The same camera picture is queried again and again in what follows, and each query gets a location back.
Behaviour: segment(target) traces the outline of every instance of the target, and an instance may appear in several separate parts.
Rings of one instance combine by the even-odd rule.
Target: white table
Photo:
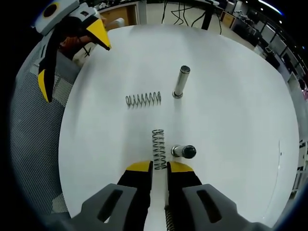
[[[59,171],[73,217],[82,203],[125,168],[153,159],[152,130],[164,129],[167,154],[191,144],[182,159],[203,184],[232,199],[249,221],[274,225],[292,190],[298,127],[282,76],[243,45],[185,26],[129,26],[109,32],[81,69],[63,116]],[[181,65],[191,68],[174,99]],[[161,105],[128,109],[126,95],[160,91]],[[165,229],[164,171],[155,171],[145,230]]]

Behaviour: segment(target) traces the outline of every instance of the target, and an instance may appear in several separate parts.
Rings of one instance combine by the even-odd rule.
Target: gray mesh fabric
[[[47,103],[30,71],[39,57],[39,44],[21,67],[11,101],[10,148],[15,176],[26,198],[42,217],[67,212],[58,167],[61,121],[72,85],[56,70],[54,94]]]

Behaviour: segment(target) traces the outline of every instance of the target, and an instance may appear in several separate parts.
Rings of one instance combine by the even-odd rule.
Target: black cable
[[[186,10],[189,10],[189,9],[192,9],[192,8],[194,8],[194,7],[192,6],[192,7],[185,8],[185,9],[186,9]],[[176,11],[171,11],[171,13],[172,13],[175,17],[178,18],[177,21],[174,23],[174,25],[175,25],[179,20],[182,21],[179,25],[182,25],[182,24],[184,23],[183,19],[180,18],[180,11],[184,11],[184,9],[181,9],[181,10],[180,10],[180,2],[179,2],[179,9],[176,10]]]
[[[194,22],[192,23],[191,27],[193,26],[193,24],[194,24],[195,22],[197,22],[197,21],[198,21],[200,18],[202,18],[204,15],[205,15],[205,11],[203,12],[203,14],[202,14],[199,18],[197,18],[196,20],[194,20]]]
[[[176,17],[178,18],[177,21],[176,21],[173,25],[175,25],[179,20],[182,21],[179,25],[182,25],[182,24],[184,23],[184,21],[181,19],[181,16],[180,16],[180,6],[181,6],[181,3],[179,2],[179,10],[177,10],[177,11],[171,11],[171,13],[172,13],[174,16],[176,16]]]
[[[87,51],[87,49],[85,48],[85,46],[82,46],[82,48],[85,50],[86,54],[87,54],[88,56],[90,56],[90,53]]]
[[[219,18],[219,15],[218,15],[218,13],[216,13],[216,15],[217,15],[217,18],[218,18],[218,21],[219,21],[219,27],[220,27],[220,35],[221,35],[221,24],[220,24],[220,18]]]
[[[185,18],[185,3],[183,3],[183,4],[184,4],[183,18],[184,18],[184,20],[185,20],[186,25],[189,26],[189,25],[188,25],[188,22],[187,22],[187,20],[186,20],[186,18]]]
[[[167,4],[168,4],[168,1],[165,0],[165,1],[164,1],[164,12],[163,12],[163,17],[162,17],[162,23],[163,23],[163,21],[164,21],[164,19],[165,19],[165,12],[166,12]]]

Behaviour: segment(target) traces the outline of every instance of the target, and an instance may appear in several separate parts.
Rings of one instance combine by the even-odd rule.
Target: metal spring
[[[164,130],[158,129],[152,131],[154,169],[161,170],[167,168]]]
[[[130,107],[130,106],[142,106],[142,105],[151,105],[151,103],[154,105],[155,103],[160,103],[162,98],[160,96],[160,92],[158,91],[157,93],[154,92],[154,93],[145,93],[145,94],[137,94],[136,96],[135,95],[132,95],[132,96],[126,96],[125,97],[125,100],[126,100],[126,103],[127,105]]]
[[[175,231],[172,214],[168,205],[165,207],[165,215],[166,215],[167,231]]]

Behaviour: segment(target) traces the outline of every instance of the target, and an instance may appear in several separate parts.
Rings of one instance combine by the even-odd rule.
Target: metal cylinder
[[[175,145],[171,149],[171,154],[174,157],[184,157],[186,159],[192,159],[197,154],[197,151],[192,145]]]
[[[188,66],[181,66],[177,84],[172,92],[174,98],[179,99],[183,96],[183,90],[190,71],[191,69]]]

